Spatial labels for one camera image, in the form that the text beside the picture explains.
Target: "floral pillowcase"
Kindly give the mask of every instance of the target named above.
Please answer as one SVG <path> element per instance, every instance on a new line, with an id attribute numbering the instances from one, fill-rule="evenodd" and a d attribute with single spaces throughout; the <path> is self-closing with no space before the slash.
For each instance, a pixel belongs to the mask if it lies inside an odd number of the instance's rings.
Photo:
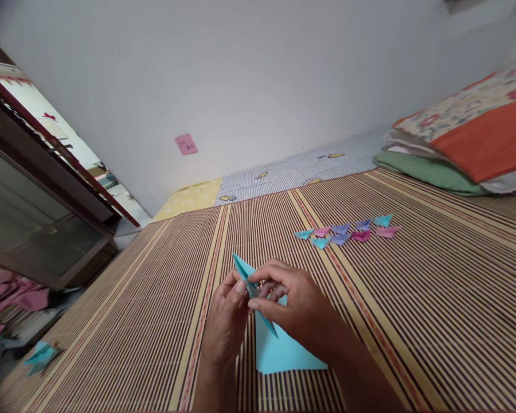
<path id="1" fill-rule="evenodd" d="M 431 143 L 485 112 L 516 101 L 516 62 L 393 127 Z"/>

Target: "white wall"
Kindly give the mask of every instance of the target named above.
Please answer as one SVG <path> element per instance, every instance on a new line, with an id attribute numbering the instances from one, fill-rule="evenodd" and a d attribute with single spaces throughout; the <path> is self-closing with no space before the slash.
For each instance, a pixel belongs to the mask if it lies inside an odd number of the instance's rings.
<path id="1" fill-rule="evenodd" d="M 38 91 L 35 86 L 26 83 L 19 84 L 15 81 L 7 82 L 0 79 L 0 83 L 16 98 L 37 120 L 43 118 L 44 113 L 56 117 L 56 125 L 63 131 L 67 139 L 62 139 L 63 145 L 72 145 L 69 148 L 71 153 L 79 160 L 80 164 L 86 169 L 94 166 L 94 162 L 99 162 L 97 155 L 84 143 L 76 134 L 75 130 L 67 123 L 57 110 L 49 103 L 46 98 Z"/>
<path id="2" fill-rule="evenodd" d="M 0 46 L 154 214 L 516 56 L 516 13 L 458 36 L 450 18 L 441 0 L 0 0 Z M 198 154 L 180 155 L 183 133 Z"/>

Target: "hand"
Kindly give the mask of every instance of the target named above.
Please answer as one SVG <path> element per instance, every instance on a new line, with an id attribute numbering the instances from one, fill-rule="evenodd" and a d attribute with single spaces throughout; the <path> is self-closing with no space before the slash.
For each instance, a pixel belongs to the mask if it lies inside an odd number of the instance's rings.
<path id="1" fill-rule="evenodd" d="M 277 323 L 289 336 L 302 344 L 310 353 L 331 364 L 337 354 L 335 343 L 355 340 L 353 332 L 331 306 L 305 270 L 272 259 L 260 267 L 249 281 L 264 281 L 259 298 L 248 302 L 265 318 Z M 278 304 L 287 295 L 287 306 Z"/>
<path id="2" fill-rule="evenodd" d="M 210 313 L 202 339 L 202 362 L 212 367 L 229 367 L 239 354 L 245 337 L 248 291 L 239 273 L 231 271 L 212 296 Z"/>

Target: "forearm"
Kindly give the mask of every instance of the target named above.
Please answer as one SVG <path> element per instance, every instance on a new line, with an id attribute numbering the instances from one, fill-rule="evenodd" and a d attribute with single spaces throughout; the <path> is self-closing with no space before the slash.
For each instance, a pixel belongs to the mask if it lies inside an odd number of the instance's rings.
<path id="1" fill-rule="evenodd" d="M 237 388 L 235 386 L 235 362 L 221 368 L 203 361 L 199 366 L 195 400 L 195 413 L 235 413 Z"/>
<path id="2" fill-rule="evenodd" d="M 345 346 L 334 352 L 336 362 L 329 363 L 338 379 L 351 412 L 405 412 L 396 392 L 369 351 L 351 334 Z"/>

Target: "striped mat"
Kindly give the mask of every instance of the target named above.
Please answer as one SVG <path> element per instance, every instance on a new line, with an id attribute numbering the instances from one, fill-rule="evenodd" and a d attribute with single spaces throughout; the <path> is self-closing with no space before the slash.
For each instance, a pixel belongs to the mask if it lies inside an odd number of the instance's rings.
<path id="1" fill-rule="evenodd" d="M 392 240 L 322 251 L 292 235 L 389 213 L 404 227 Z M 149 225 L 46 335 L 61 356 L 4 381 L 0 411 L 189 410 L 233 252 L 309 270 L 408 409 L 516 410 L 516 198 L 472 202 L 377 169 Z M 343 410 L 331 371 L 257 373 L 254 328 L 240 410 Z"/>

